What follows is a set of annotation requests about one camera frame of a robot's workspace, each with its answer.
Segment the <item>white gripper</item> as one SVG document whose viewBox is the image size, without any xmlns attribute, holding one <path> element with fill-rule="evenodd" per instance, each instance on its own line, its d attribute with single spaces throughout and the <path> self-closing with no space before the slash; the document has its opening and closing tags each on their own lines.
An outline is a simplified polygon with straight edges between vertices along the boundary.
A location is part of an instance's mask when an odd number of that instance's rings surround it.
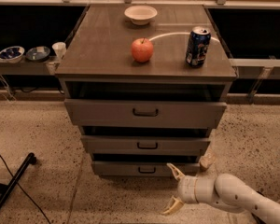
<svg viewBox="0 0 280 224">
<path fill-rule="evenodd" d="M 197 203 L 195 195 L 195 187 L 197 178 L 195 176 L 184 175 L 176 166 L 172 163 L 167 163 L 167 166 L 171 169 L 175 180 L 179 181 L 177 186 L 178 197 L 172 196 L 170 201 L 161 212 L 163 215 L 171 215 L 180 210 L 184 203 Z"/>
</svg>

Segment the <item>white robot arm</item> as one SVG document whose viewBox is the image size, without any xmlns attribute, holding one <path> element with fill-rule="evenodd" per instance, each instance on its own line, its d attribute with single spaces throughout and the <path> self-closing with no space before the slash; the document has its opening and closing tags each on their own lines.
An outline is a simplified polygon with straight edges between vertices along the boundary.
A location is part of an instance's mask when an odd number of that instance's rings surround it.
<svg viewBox="0 0 280 224">
<path fill-rule="evenodd" d="M 221 174 L 215 179 L 184 175 L 168 163 L 177 185 L 177 196 L 172 196 L 164 215 L 171 215 L 184 204 L 206 203 L 216 209 L 231 213 L 244 210 L 252 213 L 266 224 L 280 224 L 280 203 L 264 197 L 244 181 L 230 174 Z"/>
</svg>

